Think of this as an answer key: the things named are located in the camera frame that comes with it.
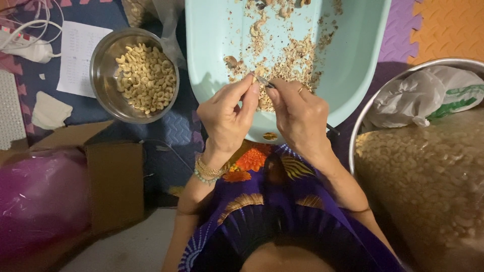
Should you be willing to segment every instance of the pink plastic bag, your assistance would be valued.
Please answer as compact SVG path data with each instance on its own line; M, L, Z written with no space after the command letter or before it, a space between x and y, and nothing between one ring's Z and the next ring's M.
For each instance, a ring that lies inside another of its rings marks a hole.
M32 152L0 168L0 261L28 256L90 223L86 156Z

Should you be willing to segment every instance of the handwritten paper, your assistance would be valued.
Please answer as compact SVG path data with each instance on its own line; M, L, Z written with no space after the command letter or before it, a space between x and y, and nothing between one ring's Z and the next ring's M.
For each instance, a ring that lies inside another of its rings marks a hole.
M60 46L60 77L57 90L93 97L89 63L99 41L112 30L64 21Z

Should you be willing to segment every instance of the plastic bag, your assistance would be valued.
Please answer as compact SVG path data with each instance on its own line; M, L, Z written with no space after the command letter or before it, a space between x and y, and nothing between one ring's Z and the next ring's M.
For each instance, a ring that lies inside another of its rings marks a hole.
M121 0L128 23L139 27L144 21L157 18L163 24L161 47L175 66L187 69L186 60L178 45L176 28L185 8L184 0Z
M483 108L359 135L355 166L424 271L483 271Z
M33 152L0 168L0 261L25 257L90 224L86 156Z
M468 110L484 98L484 80L471 71L432 66L387 85L367 118L377 127L429 126L429 120Z

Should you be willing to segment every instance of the orange foam mat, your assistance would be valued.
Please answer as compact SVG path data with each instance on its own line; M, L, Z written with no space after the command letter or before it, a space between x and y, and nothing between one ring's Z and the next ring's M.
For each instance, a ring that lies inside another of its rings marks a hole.
M484 0L423 0L413 12L423 21L410 34L410 42L419 43L419 53L408 58L409 64L446 57L484 61Z

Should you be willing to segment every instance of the purple foam mat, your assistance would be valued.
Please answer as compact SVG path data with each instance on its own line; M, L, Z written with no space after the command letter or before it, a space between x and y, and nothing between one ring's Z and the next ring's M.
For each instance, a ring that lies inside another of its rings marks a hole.
M413 16L412 14L414 3L415 0L392 1L378 56L377 68L370 88L350 117L336 127L341 134L337 136L333 132L328 133L334 153L348 170L348 150L351 132L364 106L385 83L408 69L407 59L409 56L416 57L418 54L418 43L410 43L411 30L419 30L422 24L422 16Z

